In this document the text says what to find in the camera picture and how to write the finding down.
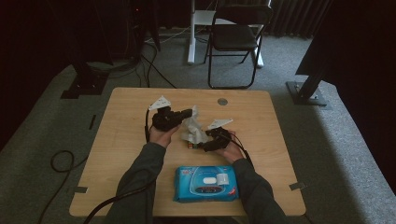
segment person's hand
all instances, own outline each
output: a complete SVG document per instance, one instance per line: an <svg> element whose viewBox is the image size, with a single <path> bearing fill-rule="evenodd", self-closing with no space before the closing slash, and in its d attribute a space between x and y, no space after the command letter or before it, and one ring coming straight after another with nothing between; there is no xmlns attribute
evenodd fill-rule
<svg viewBox="0 0 396 224"><path fill-rule="evenodd" d="M171 143L172 134L175 133L178 128L180 128L180 125L177 125L175 128L169 130L168 132L163 132L152 126L149 130L149 141L163 146L164 148L167 148Z"/></svg>
<svg viewBox="0 0 396 224"><path fill-rule="evenodd" d="M231 134L231 139L235 141L235 132L228 131ZM220 156L224 157L227 162L233 164L235 161L244 158L241 149L234 142L230 142L226 148L215 150Z"/></svg>

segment metal stand base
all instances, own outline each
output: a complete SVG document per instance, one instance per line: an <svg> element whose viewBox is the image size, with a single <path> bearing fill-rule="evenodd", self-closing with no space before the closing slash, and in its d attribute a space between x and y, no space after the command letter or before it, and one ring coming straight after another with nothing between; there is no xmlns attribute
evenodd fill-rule
<svg viewBox="0 0 396 224"><path fill-rule="evenodd" d="M296 105L318 105L321 109L332 109L329 103L327 103L326 100L323 99L323 96L318 89L316 89L314 94L312 94L312 96L308 99L300 97L299 91L303 84L303 82L286 82L293 102Z"/></svg>
<svg viewBox="0 0 396 224"><path fill-rule="evenodd" d="M100 95L106 85L108 73L93 72L92 83L82 85L79 76L76 76L69 90L62 93L61 99L78 99L80 95Z"/></svg>

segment gray sleeve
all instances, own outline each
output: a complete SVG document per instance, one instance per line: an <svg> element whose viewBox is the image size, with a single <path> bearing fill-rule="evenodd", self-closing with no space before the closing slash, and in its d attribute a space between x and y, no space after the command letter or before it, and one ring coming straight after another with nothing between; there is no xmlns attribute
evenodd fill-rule
<svg viewBox="0 0 396 224"><path fill-rule="evenodd" d="M106 215L106 224L152 223L155 180L163 168L166 149L154 143L143 146L131 168L123 175L117 195L149 186L146 190L114 202Z"/></svg>
<svg viewBox="0 0 396 224"><path fill-rule="evenodd" d="M250 224L289 223L274 199L270 183L258 175L246 159L233 163L239 195Z"/></svg>

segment blue box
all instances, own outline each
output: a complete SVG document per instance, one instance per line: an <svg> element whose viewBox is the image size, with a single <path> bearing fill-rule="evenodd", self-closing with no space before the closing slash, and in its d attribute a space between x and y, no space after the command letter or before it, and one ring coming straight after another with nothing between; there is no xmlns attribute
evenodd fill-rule
<svg viewBox="0 0 396 224"><path fill-rule="evenodd" d="M176 169L176 202L231 202L237 198L232 166L180 166Z"/></svg>

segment metal chair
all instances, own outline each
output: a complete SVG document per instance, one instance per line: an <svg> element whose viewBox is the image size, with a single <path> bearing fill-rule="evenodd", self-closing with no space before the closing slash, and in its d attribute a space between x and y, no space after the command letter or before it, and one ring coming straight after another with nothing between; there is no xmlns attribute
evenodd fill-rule
<svg viewBox="0 0 396 224"><path fill-rule="evenodd" d="M258 64L260 49L262 47L262 37L264 28L269 24L273 10L264 5L236 5L218 8L213 17L209 39L207 41L206 58L209 56L209 71L207 84L212 89L247 89L256 76L256 68ZM254 34L253 27L258 27L257 34ZM212 53L212 49L218 51L246 51L245 54L216 54ZM246 86L219 86L215 87L211 84L212 58L213 56L244 56L243 63L250 52L256 50L257 56L254 60L253 75L251 81Z"/></svg>

